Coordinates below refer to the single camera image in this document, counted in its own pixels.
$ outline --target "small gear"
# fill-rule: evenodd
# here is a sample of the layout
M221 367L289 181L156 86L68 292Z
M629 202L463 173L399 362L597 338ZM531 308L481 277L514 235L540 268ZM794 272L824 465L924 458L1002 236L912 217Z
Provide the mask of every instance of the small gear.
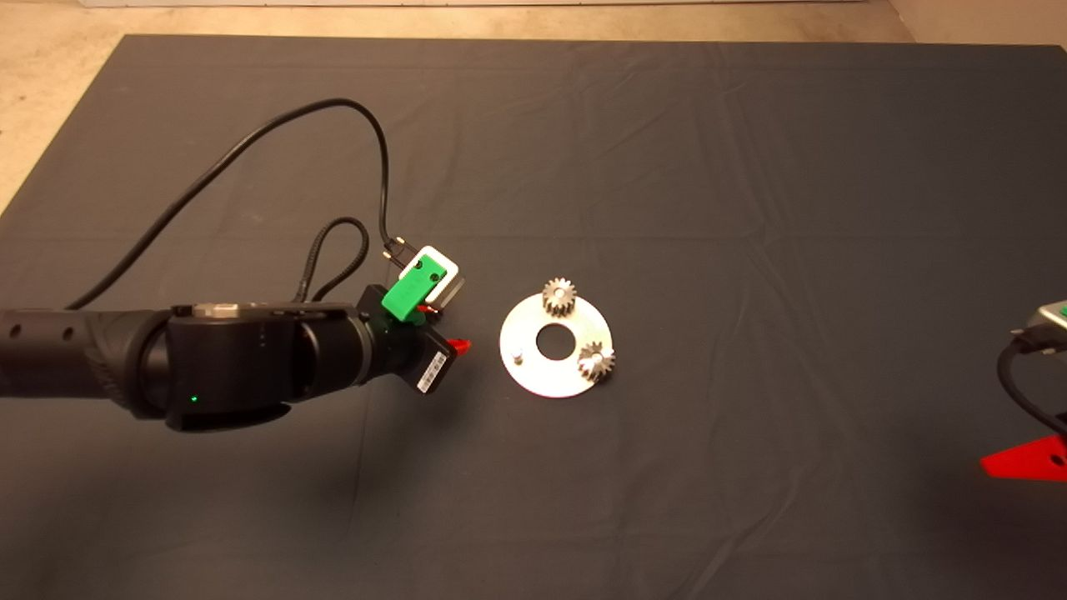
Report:
M590 381L600 381L615 368L615 350L600 342L587 344L578 352L578 370Z
M556 278L544 284L541 290L541 302L550 315L561 317L574 310L574 300L578 293L570 280Z

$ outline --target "barcode label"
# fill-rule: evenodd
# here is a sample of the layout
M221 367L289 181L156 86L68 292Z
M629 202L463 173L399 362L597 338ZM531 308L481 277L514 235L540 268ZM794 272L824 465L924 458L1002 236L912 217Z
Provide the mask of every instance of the barcode label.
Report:
M426 367L426 372L423 373L423 378L418 380L418 391L426 393L433 385L433 380L437 378L437 374L441 373L441 367L445 366L448 361L448 357L444 352L437 352L436 357L430 361L430 366Z

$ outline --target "white plastic part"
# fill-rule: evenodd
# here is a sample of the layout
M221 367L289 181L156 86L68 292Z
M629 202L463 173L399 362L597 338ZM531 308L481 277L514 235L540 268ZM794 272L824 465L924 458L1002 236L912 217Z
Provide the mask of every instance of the white plastic part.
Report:
M408 274L408 271L415 267L424 256L429 256L436 264L445 268L445 277L441 278L437 285L433 286L430 294L426 297L426 304L435 311L440 311L445 307L448 302L452 300L456 293L463 287L464 279L460 277L460 267L456 263L452 263L448 256L442 254L437 249L432 246L424 246L418 254L415 255L408 266L400 271L400 277L397 279L403 279Z

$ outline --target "green plastic part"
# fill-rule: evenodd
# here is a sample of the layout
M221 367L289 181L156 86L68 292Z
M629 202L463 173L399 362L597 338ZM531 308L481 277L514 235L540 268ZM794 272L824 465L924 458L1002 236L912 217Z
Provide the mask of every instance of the green plastic part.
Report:
M415 266L382 298L382 307L402 321L423 316L416 312L437 282L445 277L445 268L429 256L418 257Z

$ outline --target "white circular plate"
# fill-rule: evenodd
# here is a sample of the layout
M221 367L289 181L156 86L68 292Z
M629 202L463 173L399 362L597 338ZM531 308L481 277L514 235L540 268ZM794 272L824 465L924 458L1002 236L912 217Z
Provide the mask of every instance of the white circular plate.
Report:
M560 325L574 334L574 352L554 361L537 347L537 335L550 325ZM574 302L569 315L554 317L542 305L540 294L515 304L500 327L500 360L511 377L523 388L548 398L577 396L593 386L578 370L578 352L587 344L600 342L614 348L607 321L583 298Z

